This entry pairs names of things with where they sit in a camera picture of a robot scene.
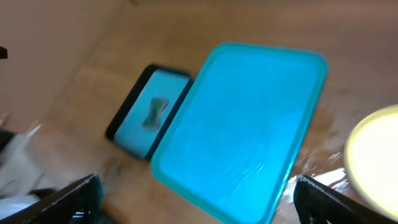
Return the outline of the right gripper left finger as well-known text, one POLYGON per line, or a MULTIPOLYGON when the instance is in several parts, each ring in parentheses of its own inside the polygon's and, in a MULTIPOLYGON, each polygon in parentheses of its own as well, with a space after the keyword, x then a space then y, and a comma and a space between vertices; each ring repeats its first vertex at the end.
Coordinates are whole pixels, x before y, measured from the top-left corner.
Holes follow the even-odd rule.
POLYGON ((90 174, 2 219, 1 223, 95 223, 102 201, 100 177, 90 174))

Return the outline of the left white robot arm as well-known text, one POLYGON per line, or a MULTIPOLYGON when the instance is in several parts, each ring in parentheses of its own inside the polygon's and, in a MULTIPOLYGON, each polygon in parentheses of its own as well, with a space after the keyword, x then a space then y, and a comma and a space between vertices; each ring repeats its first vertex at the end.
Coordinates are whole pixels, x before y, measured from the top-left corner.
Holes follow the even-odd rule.
POLYGON ((54 186, 29 157, 26 147, 40 125, 25 133, 4 129, 1 115, 1 219, 5 219, 55 192, 54 186))

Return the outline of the dark green sponge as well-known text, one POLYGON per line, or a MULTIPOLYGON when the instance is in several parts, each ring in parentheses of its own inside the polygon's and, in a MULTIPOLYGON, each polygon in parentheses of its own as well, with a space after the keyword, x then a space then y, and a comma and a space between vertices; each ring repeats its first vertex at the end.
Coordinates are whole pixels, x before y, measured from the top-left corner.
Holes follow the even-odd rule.
POLYGON ((166 98, 153 98, 150 101, 150 108, 142 127, 148 130, 156 130, 160 127, 160 117, 168 107, 169 101, 166 98))

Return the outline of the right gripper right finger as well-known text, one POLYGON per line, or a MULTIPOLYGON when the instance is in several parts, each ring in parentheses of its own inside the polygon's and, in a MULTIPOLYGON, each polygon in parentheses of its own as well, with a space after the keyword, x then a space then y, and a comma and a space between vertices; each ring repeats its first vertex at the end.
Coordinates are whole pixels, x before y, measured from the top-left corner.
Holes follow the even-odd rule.
POLYGON ((301 224, 397 224, 307 175, 298 175, 294 205, 301 224))

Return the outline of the yellow plate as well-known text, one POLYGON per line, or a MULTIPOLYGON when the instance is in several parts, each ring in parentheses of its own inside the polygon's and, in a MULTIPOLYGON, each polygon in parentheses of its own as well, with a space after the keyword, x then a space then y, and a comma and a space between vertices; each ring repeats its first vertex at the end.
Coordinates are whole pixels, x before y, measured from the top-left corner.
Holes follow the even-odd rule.
POLYGON ((363 200, 397 221, 397 105, 375 111, 350 132, 344 149, 349 180, 363 200))

